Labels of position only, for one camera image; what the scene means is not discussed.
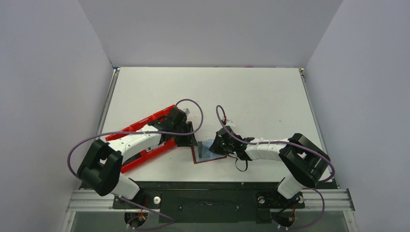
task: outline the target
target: black mounting plate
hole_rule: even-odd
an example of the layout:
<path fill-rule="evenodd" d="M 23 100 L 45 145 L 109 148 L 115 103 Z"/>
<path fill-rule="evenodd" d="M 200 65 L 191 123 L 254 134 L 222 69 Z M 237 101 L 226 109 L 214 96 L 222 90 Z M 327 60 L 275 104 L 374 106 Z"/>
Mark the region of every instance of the black mounting plate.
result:
<path fill-rule="evenodd" d="M 255 193 L 255 196 L 257 200 L 263 199 L 263 201 L 261 201 L 263 203 L 260 203 L 258 200 L 259 209 L 282 209 L 290 202 L 286 201 L 286 199 L 276 191 L 258 191 Z M 298 192 L 296 196 L 303 197 L 303 194 Z M 296 203 L 295 207 L 296 209 L 303 209 L 305 207 L 305 202 Z"/>
<path fill-rule="evenodd" d="M 161 207 L 161 203 L 154 204 L 154 197 L 161 197 L 160 190 L 144 190 L 143 193 L 144 193 L 143 198 L 139 202 L 136 202 L 137 204 L 146 206 L 145 199 L 147 199 L 148 208 L 159 209 Z M 113 209 L 135 209 L 135 208 L 137 207 L 133 205 L 129 205 L 128 203 L 124 202 L 121 199 L 118 199 L 117 197 L 114 198 Z"/>
<path fill-rule="evenodd" d="M 139 181 L 138 185 L 146 192 L 149 198 L 148 208 L 161 209 L 171 217 L 183 219 L 180 222 L 233 222 L 255 221 L 256 223 L 272 223 L 270 209 L 259 207 L 257 193 L 273 192 L 279 182 L 161 182 Z M 88 189 L 85 183 L 82 189 Z M 337 183 L 319 183 L 316 189 L 337 189 Z M 161 197 L 161 204 L 155 205 L 153 198 Z M 211 205 L 211 202 L 220 202 L 220 205 Z M 220 212 L 217 207 L 223 205 Z M 115 201 L 115 209 L 135 209 L 136 207 Z M 168 222 L 160 217 L 160 222 Z"/>

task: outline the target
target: red plastic object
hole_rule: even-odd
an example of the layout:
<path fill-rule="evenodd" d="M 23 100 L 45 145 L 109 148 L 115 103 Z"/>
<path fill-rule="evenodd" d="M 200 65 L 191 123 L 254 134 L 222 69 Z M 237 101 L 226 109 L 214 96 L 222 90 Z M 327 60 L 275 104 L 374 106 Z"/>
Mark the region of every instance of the red plastic object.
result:
<path fill-rule="evenodd" d="M 144 119 L 142 119 L 142 120 L 140 120 L 140 121 L 138 121 L 134 124 L 131 124 L 129 127 L 126 127 L 124 129 L 122 129 L 121 131 L 137 131 L 137 130 L 141 129 L 143 126 L 145 126 L 146 124 L 148 124 L 149 122 L 151 122 L 153 120 L 156 120 L 156 119 L 158 119 L 162 116 L 167 116 L 169 114 L 169 112 L 171 111 L 171 109 L 174 108 L 174 107 L 175 107 L 175 105 L 168 106 L 167 108 L 165 108 L 161 111 L 158 111 L 158 112 L 156 112 L 155 114 L 153 114 L 151 116 L 148 116 L 148 117 L 146 117 L 146 118 L 144 118 Z M 107 136 L 105 138 L 105 140 L 106 141 L 111 141 L 111 140 L 122 138 L 124 136 L 126 136 L 126 134 L 112 134 L 110 136 Z M 134 161 L 132 161 L 132 162 L 130 162 L 130 163 L 127 163 L 127 164 L 123 165 L 121 167 L 121 173 L 126 173 L 129 170 L 132 170 L 132 169 L 140 166 L 141 164 L 143 164 L 143 163 L 145 163 L 149 160 L 152 160 L 153 158 L 159 156 L 160 154 L 162 154 L 162 153 L 164 153 L 164 152 L 166 152 L 166 151 L 168 151 L 168 150 L 170 150 L 174 147 L 176 147 L 176 143 L 173 139 L 171 139 L 171 140 L 165 142 L 162 146 L 157 147 L 157 148 L 155 148 L 155 149 L 153 149 L 149 152 L 147 152 L 146 150 L 141 151 L 140 152 L 141 157 L 134 160 Z"/>

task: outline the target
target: cable tie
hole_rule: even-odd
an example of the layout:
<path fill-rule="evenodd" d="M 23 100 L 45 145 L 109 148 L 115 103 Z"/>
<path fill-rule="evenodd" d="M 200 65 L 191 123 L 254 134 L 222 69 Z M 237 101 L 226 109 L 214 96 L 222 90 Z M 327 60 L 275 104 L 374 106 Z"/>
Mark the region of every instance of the cable tie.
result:
<path fill-rule="evenodd" d="M 261 141 L 263 141 L 263 140 L 264 140 L 264 139 L 261 138 L 261 139 L 256 143 L 256 146 L 255 146 L 256 153 L 258 153 L 258 156 L 259 156 L 260 158 L 262 158 L 262 156 L 261 156 L 261 154 L 259 153 L 258 147 L 259 147 L 259 143 L 260 143 Z"/>
<path fill-rule="evenodd" d="M 268 147 L 266 148 L 266 150 L 267 151 L 269 151 L 269 145 L 270 145 L 270 143 L 272 142 L 272 140 L 271 139 L 269 139 L 269 142 L 268 142 Z"/>

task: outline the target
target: white arm segment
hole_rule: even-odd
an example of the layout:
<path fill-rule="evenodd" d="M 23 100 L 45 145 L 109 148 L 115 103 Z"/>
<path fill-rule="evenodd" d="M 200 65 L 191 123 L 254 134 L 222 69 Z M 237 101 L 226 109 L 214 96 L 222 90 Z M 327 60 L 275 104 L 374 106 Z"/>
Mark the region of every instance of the white arm segment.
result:
<path fill-rule="evenodd" d="M 138 131 L 158 130 L 153 126 L 145 125 Z M 109 141 L 109 146 L 114 151 L 121 152 L 123 156 L 122 162 L 124 163 L 126 160 L 140 153 L 141 151 L 149 147 L 158 145 L 160 143 L 160 140 L 161 134 L 129 134 L 120 139 Z M 120 174 L 118 183 L 111 193 L 131 200 L 136 196 L 139 190 L 140 188 L 136 183 L 125 177 L 123 174 Z"/>
<path fill-rule="evenodd" d="M 259 140 L 254 139 L 251 143 L 269 142 L 269 140 Z M 279 151 L 284 148 L 286 144 L 259 144 L 259 145 L 248 145 L 246 147 L 246 154 L 252 160 L 275 160 L 282 161 L 279 157 Z"/>
<path fill-rule="evenodd" d="M 138 131 L 158 131 L 153 126 L 145 125 Z M 158 145 L 161 140 L 161 134 L 129 134 L 120 139 L 109 141 L 109 146 L 114 151 L 120 151 L 125 162 L 141 151 Z"/>
<path fill-rule="evenodd" d="M 138 184 L 134 183 L 131 179 L 125 177 L 122 173 L 119 174 L 119 180 L 117 186 L 111 191 L 116 196 L 122 196 L 132 200 L 140 190 Z"/>
<path fill-rule="evenodd" d="M 285 179 L 278 186 L 278 192 L 282 194 L 286 199 L 292 198 L 295 194 L 297 194 L 301 189 L 303 189 L 304 185 L 299 183 L 292 174 L 289 174 Z"/>
<path fill-rule="evenodd" d="M 269 142 L 269 140 L 254 139 L 252 143 Z M 245 152 L 252 160 L 275 160 L 282 161 L 279 157 L 279 152 L 286 144 L 260 144 L 248 145 Z M 278 186 L 278 192 L 286 199 L 292 198 L 305 186 L 300 184 L 292 174 L 285 177 Z"/>

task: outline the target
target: black wire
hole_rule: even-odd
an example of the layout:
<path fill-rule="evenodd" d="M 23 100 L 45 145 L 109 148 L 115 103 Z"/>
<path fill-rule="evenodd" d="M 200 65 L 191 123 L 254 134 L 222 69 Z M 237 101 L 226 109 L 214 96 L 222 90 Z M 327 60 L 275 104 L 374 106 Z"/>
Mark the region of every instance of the black wire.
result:
<path fill-rule="evenodd" d="M 236 158 L 236 161 L 235 161 L 235 167 L 236 167 L 236 169 L 238 169 L 240 172 L 245 172 L 247 169 L 248 169 L 248 161 L 247 160 L 245 160 L 245 163 L 246 163 L 246 167 L 245 167 L 245 169 L 244 170 L 240 170 L 239 168 L 238 168 L 238 166 L 236 165 L 236 163 L 238 162 L 238 158 Z"/>
<path fill-rule="evenodd" d="M 279 212 L 277 212 L 275 214 L 275 216 L 273 217 L 273 219 L 277 219 L 279 217 L 279 214 L 283 213 L 283 211 L 285 211 L 286 209 L 288 209 L 289 207 L 295 205 L 296 203 L 298 203 L 300 200 L 299 197 L 296 197 L 296 199 L 292 202 L 289 202 L 289 204 L 287 204 L 283 209 L 281 209 Z"/>

